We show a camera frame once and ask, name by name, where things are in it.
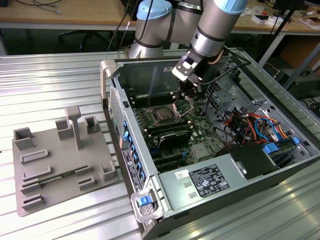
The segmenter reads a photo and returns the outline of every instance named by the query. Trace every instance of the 3d printed holder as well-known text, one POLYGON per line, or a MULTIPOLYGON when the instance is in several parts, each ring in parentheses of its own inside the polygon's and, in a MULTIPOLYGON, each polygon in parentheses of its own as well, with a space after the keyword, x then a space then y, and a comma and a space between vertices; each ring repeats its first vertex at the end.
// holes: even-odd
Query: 3d printed holder
POLYGON ((119 180, 97 119, 88 116, 78 123, 77 105, 64 110, 66 119, 55 121, 55 129, 14 130, 15 194, 21 217, 119 180))

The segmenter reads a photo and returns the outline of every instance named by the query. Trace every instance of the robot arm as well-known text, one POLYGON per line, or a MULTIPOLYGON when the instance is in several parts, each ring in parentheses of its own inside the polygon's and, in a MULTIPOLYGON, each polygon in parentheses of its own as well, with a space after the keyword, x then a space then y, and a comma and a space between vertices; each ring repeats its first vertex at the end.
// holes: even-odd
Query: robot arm
POLYGON ((232 31, 247 0, 206 0, 204 11, 193 34, 190 48, 172 70, 185 83, 197 85, 202 79, 195 74, 201 61, 219 60, 226 38, 232 31))
POLYGON ((186 89, 201 82, 205 72, 201 66, 219 61, 226 38, 248 4, 248 0, 205 0, 201 13, 195 1, 182 1, 177 9, 165 0, 142 1, 135 44, 129 52, 130 58, 154 58, 163 55, 165 41, 189 44, 189 50, 172 70, 186 89))

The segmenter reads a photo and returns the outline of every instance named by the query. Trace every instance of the white label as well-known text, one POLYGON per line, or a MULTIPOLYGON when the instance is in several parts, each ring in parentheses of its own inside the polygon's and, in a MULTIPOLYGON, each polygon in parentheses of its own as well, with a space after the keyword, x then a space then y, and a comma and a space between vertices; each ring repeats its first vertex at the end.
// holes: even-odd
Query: white label
POLYGON ((182 171, 176 171, 174 174, 177 179, 183 179, 183 178, 189 177, 188 169, 182 170, 182 171))

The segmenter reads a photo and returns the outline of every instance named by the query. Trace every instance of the circuit board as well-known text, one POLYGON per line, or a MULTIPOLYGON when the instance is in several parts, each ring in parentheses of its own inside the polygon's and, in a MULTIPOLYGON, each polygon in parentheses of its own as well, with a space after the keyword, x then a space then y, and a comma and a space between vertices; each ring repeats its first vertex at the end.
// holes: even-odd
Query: circuit board
POLYGON ((201 116, 200 106, 194 102, 191 104, 188 101, 179 100, 174 104, 133 109, 145 143, 159 172, 171 170, 170 164, 177 159, 179 161, 174 168, 208 160, 215 157, 224 147, 212 124, 201 116), (191 136, 187 142, 175 147, 159 148, 158 142, 146 133, 147 129, 152 130, 159 126, 164 128, 168 126, 167 133, 171 133, 169 126, 179 123, 188 123, 188 132, 191 136))

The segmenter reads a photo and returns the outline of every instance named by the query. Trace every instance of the gray base plate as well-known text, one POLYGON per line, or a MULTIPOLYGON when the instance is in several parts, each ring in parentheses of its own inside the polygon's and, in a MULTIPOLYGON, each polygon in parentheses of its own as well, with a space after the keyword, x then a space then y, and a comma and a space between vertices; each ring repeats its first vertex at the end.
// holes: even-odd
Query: gray base plate
POLYGON ((99 130, 87 135, 84 122, 79 123, 79 131, 83 148, 78 151, 75 139, 68 138, 60 141, 57 129, 32 133, 34 137, 31 139, 35 147, 19 151, 16 145, 12 144, 17 214, 20 217, 103 188, 119 180, 102 132, 99 130), (25 164, 21 163, 21 156, 41 150, 47 150, 48 157, 25 164), (51 173, 38 178, 38 181, 41 182, 84 165, 89 165, 91 171, 84 171, 85 173, 79 176, 65 174, 63 178, 41 184, 40 189, 35 187, 34 190, 25 194, 21 192, 22 184, 26 183, 23 181, 24 174, 30 177, 47 171, 50 166, 51 173), (106 180, 102 178, 104 174, 102 171, 111 171, 106 180), (89 177, 94 178, 94 183, 88 181, 87 186, 79 186, 81 182, 78 183, 78 181, 89 177), (40 203, 31 203, 30 208, 25 206, 26 199, 39 194, 41 195, 40 203))

